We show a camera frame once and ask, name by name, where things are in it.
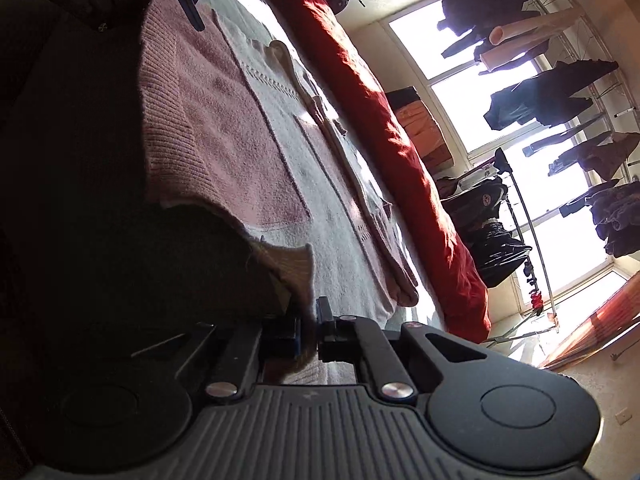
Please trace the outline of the pink and white sweater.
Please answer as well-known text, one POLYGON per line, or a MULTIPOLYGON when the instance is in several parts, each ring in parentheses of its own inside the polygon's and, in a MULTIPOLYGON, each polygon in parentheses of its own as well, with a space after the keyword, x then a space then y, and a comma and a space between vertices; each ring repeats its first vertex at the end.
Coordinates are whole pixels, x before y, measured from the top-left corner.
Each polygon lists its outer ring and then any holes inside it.
POLYGON ((390 206, 294 50, 213 9, 195 30, 151 0, 138 87, 145 194, 168 226, 152 259, 163 328, 250 321, 294 299, 382 326, 419 300, 390 206))

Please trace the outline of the metal clothes rack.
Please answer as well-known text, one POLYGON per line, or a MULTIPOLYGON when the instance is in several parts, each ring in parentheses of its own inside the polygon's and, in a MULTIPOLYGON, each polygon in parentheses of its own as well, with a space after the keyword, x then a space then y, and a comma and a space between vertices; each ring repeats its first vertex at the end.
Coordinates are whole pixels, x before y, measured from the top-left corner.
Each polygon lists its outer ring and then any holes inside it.
POLYGON ((436 188, 440 200, 444 200, 478 185, 485 179, 494 177, 500 177, 508 187, 508 194, 500 205, 499 218, 485 221, 478 228, 472 230, 459 231, 463 243, 468 248, 468 238, 472 231, 480 229, 486 223, 499 221, 513 237, 530 246, 532 251, 525 262, 516 270, 522 271, 524 274, 527 284, 525 291, 528 293, 529 299, 528 310, 521 315, 521 321, 506 332, 486 339, 484 345, 489 349, 495 348, 499 344, 541 336, 559 327, 555 300, 541 244, 523 193, 514 177, 513 168, 506 158, 506 153, 498 148, 491 157, 485 160, 484 164, 468 170, 461 176, 437 179, 436 188))

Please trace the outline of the green plaid bed blanket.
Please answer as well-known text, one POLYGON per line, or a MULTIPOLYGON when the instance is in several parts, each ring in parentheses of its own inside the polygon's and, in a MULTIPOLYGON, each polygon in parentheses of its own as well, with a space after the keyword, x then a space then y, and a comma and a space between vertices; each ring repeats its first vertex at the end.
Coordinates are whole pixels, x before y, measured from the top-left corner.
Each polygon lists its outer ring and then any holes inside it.
POLYGON ((440 325, 390 193, 266 0, 152 0, 139 84, 148 196, 225 218, 282 300, 440 325))

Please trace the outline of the red duvet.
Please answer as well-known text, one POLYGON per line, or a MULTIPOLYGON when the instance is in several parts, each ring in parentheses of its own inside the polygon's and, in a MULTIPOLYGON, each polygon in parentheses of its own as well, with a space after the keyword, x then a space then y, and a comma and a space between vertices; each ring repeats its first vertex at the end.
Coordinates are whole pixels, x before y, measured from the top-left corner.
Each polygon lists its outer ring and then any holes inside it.
POLYGON ((318 68, 393 197, 434 289, 446 329, 480 344, 491 329, 488 289, 382 86, 326 0, 269 1, 318 68))

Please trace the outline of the black hanging jacket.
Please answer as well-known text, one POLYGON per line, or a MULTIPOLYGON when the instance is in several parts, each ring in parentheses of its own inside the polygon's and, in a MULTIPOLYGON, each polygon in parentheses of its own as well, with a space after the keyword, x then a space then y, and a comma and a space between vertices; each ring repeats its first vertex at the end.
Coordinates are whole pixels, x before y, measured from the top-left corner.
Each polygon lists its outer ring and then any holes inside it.
POLYGON ((499 221, 489 222, 468 238, 478 275, 487 288, 495 288, 528 258, 532 248, 513 237, 499 221))

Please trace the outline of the black jacket with patch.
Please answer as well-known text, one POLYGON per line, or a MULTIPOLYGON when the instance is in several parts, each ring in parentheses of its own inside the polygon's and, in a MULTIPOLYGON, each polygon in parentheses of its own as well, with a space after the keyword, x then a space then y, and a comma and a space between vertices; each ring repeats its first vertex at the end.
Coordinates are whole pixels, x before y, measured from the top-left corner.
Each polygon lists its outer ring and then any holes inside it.
POLYGON ((458 195, 442 200, 442 206, 460 232, 478 228, 485 221, 499 218, 499 209, 508 194, 500 177, 485 179, 458 195))

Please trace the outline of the orange hanging cloth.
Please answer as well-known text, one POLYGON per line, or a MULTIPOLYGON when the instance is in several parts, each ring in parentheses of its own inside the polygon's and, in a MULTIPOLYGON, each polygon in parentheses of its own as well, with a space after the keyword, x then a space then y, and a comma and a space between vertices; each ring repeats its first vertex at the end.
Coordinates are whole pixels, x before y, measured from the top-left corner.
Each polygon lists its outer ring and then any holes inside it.
POLYGON ((416 88, 407 87, 387 92, 386 98, 427 170, 431 174, 438 174, 454 166, 454 158, 442 129, 421 100, 416 88))

